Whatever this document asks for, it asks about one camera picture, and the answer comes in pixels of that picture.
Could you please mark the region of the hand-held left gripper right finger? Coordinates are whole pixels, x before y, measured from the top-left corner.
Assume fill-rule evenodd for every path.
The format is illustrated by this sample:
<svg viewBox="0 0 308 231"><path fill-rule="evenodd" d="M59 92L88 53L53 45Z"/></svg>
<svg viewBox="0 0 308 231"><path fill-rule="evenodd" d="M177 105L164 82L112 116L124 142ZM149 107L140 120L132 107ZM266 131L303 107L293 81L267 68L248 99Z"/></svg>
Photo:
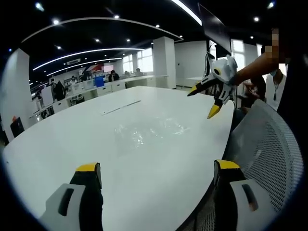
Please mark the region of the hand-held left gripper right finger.
<svg viewBox="0 0 308 231"><path fill-rule="evenodd" d="M214 161L216 231L264 231L276 212L266 190L232 161Z"/></svg>

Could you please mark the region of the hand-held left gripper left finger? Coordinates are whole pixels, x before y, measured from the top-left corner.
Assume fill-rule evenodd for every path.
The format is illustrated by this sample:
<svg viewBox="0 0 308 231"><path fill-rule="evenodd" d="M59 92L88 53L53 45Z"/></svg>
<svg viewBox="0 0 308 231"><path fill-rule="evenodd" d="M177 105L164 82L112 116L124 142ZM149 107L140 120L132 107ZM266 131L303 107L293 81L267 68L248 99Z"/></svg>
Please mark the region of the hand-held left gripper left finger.
<svg viewBox="0 0 308 231"><path fill-rule="evenodd" d="M102 213L101 167L94 162L79 166L47 199L39 221L48 231L102 231Z"/></svg>

